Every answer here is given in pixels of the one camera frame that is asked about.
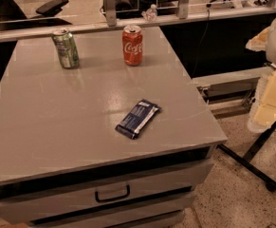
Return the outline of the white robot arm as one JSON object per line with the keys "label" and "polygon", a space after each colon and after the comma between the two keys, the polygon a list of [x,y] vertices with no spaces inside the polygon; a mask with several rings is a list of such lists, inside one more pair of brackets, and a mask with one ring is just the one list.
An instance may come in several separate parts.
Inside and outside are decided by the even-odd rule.
{"label": "white robot arm", "polygon": [[[266,58],[276,66],[276,18],[271,25],[250,39],[246,48],[264,51]],[[263,75],[256,86],[255,102],[248,115],[248,130],[263,133],[276,122],[276,69]]]}

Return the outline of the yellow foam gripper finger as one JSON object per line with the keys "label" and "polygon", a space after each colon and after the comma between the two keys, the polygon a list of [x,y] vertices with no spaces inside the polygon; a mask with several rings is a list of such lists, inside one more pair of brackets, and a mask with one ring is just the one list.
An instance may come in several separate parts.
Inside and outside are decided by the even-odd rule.
{"label": "yellow foam gripper finger", "polygon": [[252,39],[249,39],[246,48],[252,51],[265,51],[267,47],[268,30],[269,28],[265,28]]}
{"label": "yellow foam gripper finger", "polygon": [[276,70],[262,76],[256,87],[255,102],[248,115],[248,130],[263,133],[276,122]]}

